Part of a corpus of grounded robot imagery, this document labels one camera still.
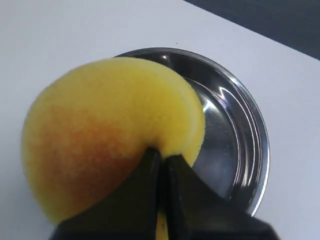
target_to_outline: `white surface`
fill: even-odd
[[[146,47],[202,54],[244,83],[271,149],[256,216],[283,240],[316,239],[320,62],[180,0],[0,2],[0,238],[44,240],[53,229],[20,163],[23,120],[37,94],[78,65]]]

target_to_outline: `sponge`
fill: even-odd
[[[171,69],[115,57],[71,70],[30,107],[21,157],[30,188],[55,224],[94,205],[128,177],[148,147],[193,165],[205,118]]]

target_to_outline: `round metal tray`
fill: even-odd
[[[187,80],[205,114],[205,137],[193,166],[221,197],[252,216],[269,173],[269,141],[262,115],[242,83],[218,63],[175,48],[145,48],[118,57],[165,65]]]

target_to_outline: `stainless steel bowl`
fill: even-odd
[[[165,65],[183,76],[198,94],[205,114],[205,137],[193,166],[221,197],[252,216],[269,173],[266,126],[253,97],[218,63],[181,49],[145,48],[123,53]]]

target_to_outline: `dark background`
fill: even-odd
[[[186,1],[320,60],[320,0]]]

